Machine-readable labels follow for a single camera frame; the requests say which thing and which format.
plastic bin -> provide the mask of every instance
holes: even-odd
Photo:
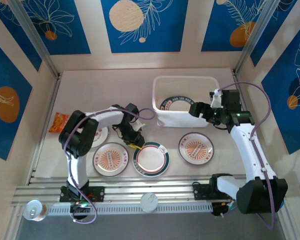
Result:
[[[209,92],[218,88],[218,81],[210,76],[157,76],[152,88],[152,107],[157,115],[157,124],[160,127],[206,127],[209,123],[203,118],[191,116],[184,110],[160,110],[160,105],[165,99],[175,96],[211,103]]]

robotic arm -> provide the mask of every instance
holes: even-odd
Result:
[[[86,195],[92,196],[92,201],[100,201],[103,198],[97,197],[102,189],[100,187],[89,187],[89,180],[86,170],[86,157],[91,149],[96,131],[108,126],[119,129],[122,135],[122,140],[125,144],[133,148],[142,148],[145,144],[145,139],[138,129],[134,129],[130,122],[134,116],[129,114],[131,112],[135,115],[139,114],[138,108],[132,103],[125,108],[119,105],[113,105],[106,111],[100,111],[86,119],[79,128],[82,132],[74,132],[67,144],[66,151],[71,156],[70,165],[72,177],[69,175],[66,181],[66,186],[61,188],[61,202],[77,202],[83,200],[83,196],[79,193],[73,180],[75,180],[77,187]],[[79,110],[73,112],[65,125],[63,131],[59,135],[59,142],[62,144],[62,149],[65,147],[66,141],[76,125],[86,116],[93,113],[83,113]]]
[[[240,93],[238,90],[223,90],[222,94],[211,92],[212,104],[195,102],[189,113],[197,118],[204,118],[215,125],[226,125],[227,131],[235,141],[246,173],[246,184],[230,174],[215,174],[210,179],[212,194],[222,192],[237,201],[241,213],[270,213],[271,204],[264,172],[267,172],[273,193],[275,212],[280,209],[288,185],[285,179],[278,179],[270,167],[261,148],[257,134],[251,133],[255,121],[249,111],[241,111]]]

orange snack bag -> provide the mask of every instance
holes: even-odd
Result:
[[[49,133],[61,133],[67,124],[70,115],[62,114],[60,112],[56,112],[54,115],[53,124],[49,129]]]

gray floor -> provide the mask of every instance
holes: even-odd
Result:
[[[210,213],[100,215],[88,225],[70,216],[21,221],[17,240],[282,240],[280,222],[273,231],[255,214],[234,210],[224,219]]]

white wall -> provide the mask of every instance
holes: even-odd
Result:
[[[32,85],[16,137],[7,161],[0,159],[0,239],[8,225],[8,207],[16,186],[24,185],[37,146],[54,82],[45,64],[39,72],[15,42],[0,20],[0,47]]]
[[[112,54],[100,0],[75,0],[91,54],[54,55],[58,70],[234,68],[241,51],[201,52],[215,0],[189,0],[181,51]]]
[[[240,81],[249,81],[261,86],[261,82],[288,44],[300,30],[300,0],[298,0],[286,18],[282,27],[267,48],[256,68],[250,60],[239,75]],[[267,113],[268,104],[265,96],[253,86],[244,86],[245,99],[256,121],[260,121]],[[259,136],[262,138],[263,150],[279,178],[288,183],[287,203],[292,219],[300,232],[300,150],[289,155],[275,117],[271,115],[261,125]]]

